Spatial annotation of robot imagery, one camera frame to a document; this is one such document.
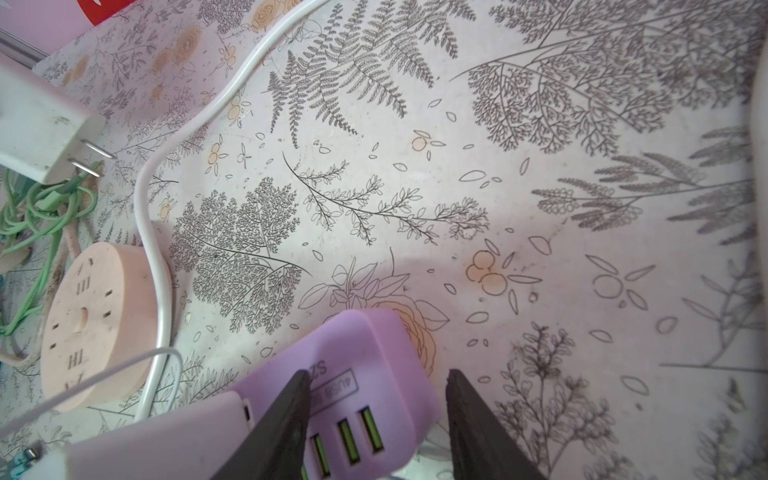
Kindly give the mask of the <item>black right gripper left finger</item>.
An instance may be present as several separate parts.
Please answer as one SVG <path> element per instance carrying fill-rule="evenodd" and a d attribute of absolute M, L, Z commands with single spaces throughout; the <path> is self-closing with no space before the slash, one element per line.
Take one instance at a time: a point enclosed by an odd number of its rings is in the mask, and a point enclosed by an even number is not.
<path fill-rule="evenodd" d="M 302 479 L 310 375 L 297 371 L 213 479 Z"/>

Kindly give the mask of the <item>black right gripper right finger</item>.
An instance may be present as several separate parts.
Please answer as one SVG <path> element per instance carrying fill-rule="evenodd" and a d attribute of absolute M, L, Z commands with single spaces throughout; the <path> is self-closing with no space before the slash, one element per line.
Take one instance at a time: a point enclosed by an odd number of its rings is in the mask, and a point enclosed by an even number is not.
<path fill-rule="evenodd" d="M 544 479 L 460 370 L 445 394 L 456 479 Z"/>

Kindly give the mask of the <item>purple power strip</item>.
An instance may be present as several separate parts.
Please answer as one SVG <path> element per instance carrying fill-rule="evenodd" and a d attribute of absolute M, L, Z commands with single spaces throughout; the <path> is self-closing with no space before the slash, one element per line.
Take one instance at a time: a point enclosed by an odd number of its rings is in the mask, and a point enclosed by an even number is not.
<path fill-rule="evenodd" d="M 345 310 L 235 382 L 254 421 L 290 377 L 310 377 L 301 479 L 380 479 L 405 467 L 440 418 L 438 396 L 401 317 Z"/>

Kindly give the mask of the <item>round pink power socket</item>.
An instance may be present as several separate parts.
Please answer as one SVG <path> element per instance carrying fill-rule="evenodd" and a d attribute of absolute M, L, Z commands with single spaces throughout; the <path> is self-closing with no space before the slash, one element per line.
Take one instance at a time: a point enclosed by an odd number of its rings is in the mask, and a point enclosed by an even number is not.
<path fill-rule="evenodd" d="M 41 344 L 41 388 L 50 400 L 85 380 L 170 343 L 159 335 L 156 289 L 145 249 L 85 248 L 54 295 Z"/>

